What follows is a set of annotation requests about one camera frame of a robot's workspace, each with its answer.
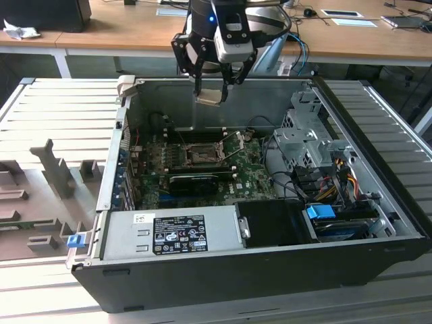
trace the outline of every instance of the computer case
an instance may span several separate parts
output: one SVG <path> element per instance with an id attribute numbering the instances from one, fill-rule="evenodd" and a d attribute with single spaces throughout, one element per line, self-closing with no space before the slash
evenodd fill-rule
<path id="1" fill-rule="evenodd" d="M 82 32 L 92 12 L 88 0 L 2 0 L 0 26 L 3 20 L 19 27 L 38 31 Z"/>

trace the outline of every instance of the warning label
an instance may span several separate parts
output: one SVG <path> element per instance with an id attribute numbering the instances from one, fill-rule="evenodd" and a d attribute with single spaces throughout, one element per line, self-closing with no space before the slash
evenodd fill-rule
<path id="1" fill-rule="evenodd" d="M 153 253 L 207 251 L 204 215 L 155 218 Z"/>

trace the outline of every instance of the red wire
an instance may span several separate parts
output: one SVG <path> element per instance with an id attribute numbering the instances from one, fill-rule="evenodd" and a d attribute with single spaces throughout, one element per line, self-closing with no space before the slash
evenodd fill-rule
<path id="1" fill-rule="evenodd" d="M 138 141 L 140 140 L 140 132 L 138 131 L 138 128 L 136 129 L 136 141 L 135 146 L 138 145 Z"/>
<path id="2" fill-rule="evenodd" d="M 324 185 L 324 182 L 325 182 L 326 180 L 328 180 L 328 179 L 330 179 L 330 177 L 325 177 L 325 178 L 323 179 L 323 181 L 321 181 L 321 184 L 319 185 L 319 192 L 322 192 L 322 191 L 323 191 L 323 185 Z"/>

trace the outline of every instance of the blue latch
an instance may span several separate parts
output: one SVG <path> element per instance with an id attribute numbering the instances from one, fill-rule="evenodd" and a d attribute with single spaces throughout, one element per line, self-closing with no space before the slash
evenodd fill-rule
<path id="1" fill-rule="evenodd" d="M 67 238 L 66 246 L 68 248 L 85 248 L 86 234 L 74 234 Z"/>
<path id="2" fill-rule="evenodd" d="M 307 210 L 310 219 L 335 218 L 335 212 L 330 205 L 313 205 Z"/>

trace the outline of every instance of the metal bracket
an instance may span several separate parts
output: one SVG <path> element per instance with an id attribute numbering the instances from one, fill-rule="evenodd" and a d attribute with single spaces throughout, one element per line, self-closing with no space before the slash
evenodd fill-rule
<path id="1" fill-rule="evenodd" d="M 117 81 L 117 93 L 119 97 L 124 98 L 136 94 L 138 90 L 135 87 L 135 76 L 120 76 Z"/>

